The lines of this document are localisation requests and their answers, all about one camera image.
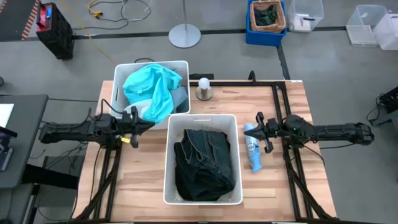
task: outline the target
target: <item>dark clothing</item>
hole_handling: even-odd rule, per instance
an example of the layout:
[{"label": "dark clothing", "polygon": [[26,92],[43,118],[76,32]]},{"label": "dark clothing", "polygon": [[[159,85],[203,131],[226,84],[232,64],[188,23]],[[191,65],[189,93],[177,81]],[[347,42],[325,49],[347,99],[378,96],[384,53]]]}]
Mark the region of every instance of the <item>dark clothing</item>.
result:
[{"label": "dark clothing", "polygon": [[276,6],[271,5],[266,10],[259,10],[254,8],[254,17],[256,18],[257,26],[273,25],[278,18]]},{"label": "dark clothing", "polygon": [[174,144],[175,184],[182,198],[214,201],[234,189],[229,148],[225,133],[184,130]]}]

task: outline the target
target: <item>blue spray bottle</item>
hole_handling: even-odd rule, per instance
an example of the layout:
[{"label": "blue spray bottle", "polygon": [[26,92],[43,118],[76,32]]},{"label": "blue spray bottle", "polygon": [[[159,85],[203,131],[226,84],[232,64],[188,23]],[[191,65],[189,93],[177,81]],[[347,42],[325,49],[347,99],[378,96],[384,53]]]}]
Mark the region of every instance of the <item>blue spray bottle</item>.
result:
[{"label": "blue spray bottle", "polygon": [[[254,123],[244,124],[244,131],[252,130],[254,128]],[[261,152],[259,147],[259,141],[251,136],[245,135],[246,138],[246,148],[248,150],[248,158],[251,164],[251,172],[257,172],[262,169],[261,165]]]}]

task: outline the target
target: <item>yellow cable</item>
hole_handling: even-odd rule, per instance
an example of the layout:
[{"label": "yellow cable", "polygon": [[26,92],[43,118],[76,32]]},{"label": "yellow cable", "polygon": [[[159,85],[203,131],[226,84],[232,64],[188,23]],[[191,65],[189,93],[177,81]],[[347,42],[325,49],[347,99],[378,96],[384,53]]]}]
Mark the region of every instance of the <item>yellow cable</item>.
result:
[{"label": "yellow cable", "polygon": [[94,17],[98,17],[98,16],[101,16],[102,12],[101,12],[101,11],[94,11],[94,10],[92,10],[92,8],[91,8],[91,5],[92,5],[95,1],[97,1],[97,0],[92,0],[92,1],[89,3],[89,5],[88,5],[88,10],[90,10],[90,11],[94,14]]},{"label": "yellow cable", "polygon": [[69,9],[69,6],[63,1],[60,0],[60,2],[63,4],[64,8],[69,12],[69,14],[73,17],[73,19],[79,24],[79,26],[81,27],[82,30],[84,30],[88,36],[88,38],[91,40],[92,44],[94,45],[94,47],[101,52],[103,55],[105,55],[105,57],[107,59],[109,59],[114,66],[116,66],[116,62],[112,59],[112,57],[110,57],[109,55],[107,55],[104,51],[101,50],[101,48],[96,44],[96,42],[91,38],[90,34],[88,33],[88,31],[85,29],[85,27],[83,26],[83,23],[81,23],[81,21],[79,20],[79,18],[77,18],[75,16],[75,14]]}]

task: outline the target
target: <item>teal cloth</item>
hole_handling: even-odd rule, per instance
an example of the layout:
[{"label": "teal cloth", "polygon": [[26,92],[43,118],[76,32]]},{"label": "teal cloth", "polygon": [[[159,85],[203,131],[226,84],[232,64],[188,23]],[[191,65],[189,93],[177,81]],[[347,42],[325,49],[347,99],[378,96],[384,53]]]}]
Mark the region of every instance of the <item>teal cloth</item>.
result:
[{"label": "teal cloth", "polygon": [[144,120],[161,123],[174,105],[170,93],[180,87],[182,77],[157,63],[142,67],[129,75],[124,82],[123,90],[130,105],[138,101],[152,99],[152,104],[144,113]]}]

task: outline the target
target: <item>white plastic bin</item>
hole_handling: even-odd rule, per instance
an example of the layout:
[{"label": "white plastic bin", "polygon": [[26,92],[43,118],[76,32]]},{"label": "white plastic bin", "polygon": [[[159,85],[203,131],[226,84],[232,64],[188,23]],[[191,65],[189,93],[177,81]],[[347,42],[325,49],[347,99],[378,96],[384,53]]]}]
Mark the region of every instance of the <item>white plastic bin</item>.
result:
[{"label": "white plastic bin", "polygon": [[287,16],[290,31],[311,32],[324,17],[322,0],[292,0]]},{"label": "white plastic bin", "polygon": [[[177,108],[177,114],[189,114],[191,110],[191,100],[189,89],[188,62],[186,61],[129,63],[116,66],[114,70],[111,106],[117,111],[123,111],[127,106],[129,106],[129,102],[124,95],[124,82],[126,81],[127,77],[131,75],[131,73],[152,63],[158,63],[161,66],[177,72],[177,74],[182,77],[180,84],[181,86],[184,86],[185,90],[187,91],[188,101],[186,104]],[[118,114],[113,110],[110,111],[110,115],[114,116],[115,118],[121,118],[121,114]],[[168,123],[169,116],[166,117],[160,124],[156,124],[155,126],[151,127],[151,129],[166,129]]]},{"label": "white plastic bin", "polygon": [[398,14],[386,14],[373,32],[383,50],[398,50]]},{"label": "white plastic bin", "polygon": [[[216,202],[193,202],[181,198],[175,186],[174,143],[183,138],[184,129],[222,131],[227,134],[231,145],[230,156],[235,188],[221,196]],[[242,202],[241,161],[239,158],[238,126],[236,118],[230,114],[174,114],[169,119],[164,178],[164,201],[169,205],[237,205]]]},{"label": "white plastic bin", "polygon": [[346,28],[353,47],[376,47],[374,28],[387,15],[387,9],[378,5],[358,5]]}]

